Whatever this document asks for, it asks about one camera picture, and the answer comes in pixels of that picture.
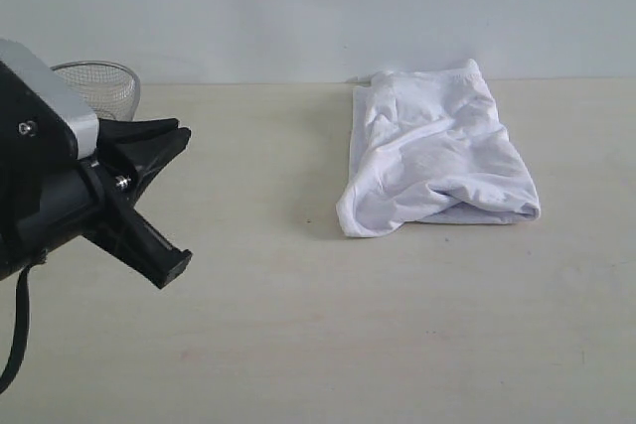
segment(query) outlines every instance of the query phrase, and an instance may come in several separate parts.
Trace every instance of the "black cable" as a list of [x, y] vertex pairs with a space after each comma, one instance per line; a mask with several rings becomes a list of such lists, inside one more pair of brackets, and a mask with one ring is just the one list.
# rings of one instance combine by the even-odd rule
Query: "black cable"
[[38, 263], [27, 266], [20, 273], [20, 277], [18, 277], [18, 284], [16, 285], [16, 322], [13, 328], [13, 343], [11, 344], [7, 364], [0, 376], [0, 394], [6, 391], [15, 379], [22, 365], [24, 353], [27, 350], [30, 316], [28, 279], [29, 271], [36, 265], [38, 265]]

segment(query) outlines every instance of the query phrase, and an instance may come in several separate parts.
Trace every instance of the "wire mesh basket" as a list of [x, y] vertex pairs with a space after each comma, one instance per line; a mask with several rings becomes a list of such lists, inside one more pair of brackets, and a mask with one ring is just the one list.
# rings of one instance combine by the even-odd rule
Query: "wire mesh basket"
[[141, 96], [139, 76], [112, 62], [71, 62], [51, 68], [99, 118], [132, 121]]

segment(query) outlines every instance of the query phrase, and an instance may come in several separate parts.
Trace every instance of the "white wall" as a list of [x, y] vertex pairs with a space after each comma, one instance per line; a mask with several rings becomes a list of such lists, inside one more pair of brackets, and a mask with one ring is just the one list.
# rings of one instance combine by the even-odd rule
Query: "white wall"
[[343, 81], [466, 57], [489, 77], [636, 74], [634, 0], [0, 0], [0, 36], [145, 81]]

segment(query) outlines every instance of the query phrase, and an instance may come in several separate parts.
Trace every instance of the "beige tabletop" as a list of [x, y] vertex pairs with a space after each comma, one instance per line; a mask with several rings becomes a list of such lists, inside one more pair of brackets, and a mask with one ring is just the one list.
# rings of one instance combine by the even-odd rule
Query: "beige tabletop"
[[491, 86], [541, 220], [376, 239], [335, 215], [350, 85], [145, 87], [194, 136], [139, 208], [194, 259], [158, 291], [53, 254], [0, 422], [635, 422], [636, 81]]

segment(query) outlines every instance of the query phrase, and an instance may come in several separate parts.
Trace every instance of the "white cloth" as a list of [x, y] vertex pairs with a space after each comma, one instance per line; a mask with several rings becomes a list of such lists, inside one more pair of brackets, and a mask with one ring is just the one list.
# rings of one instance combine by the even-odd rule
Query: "white cloth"
[[354, 237], [386, 235], [408, 221], [539, 217], [533, 180], [474, 61], [378, 73], [370, 87], [356, 87], [349, 184], [337, 212]]

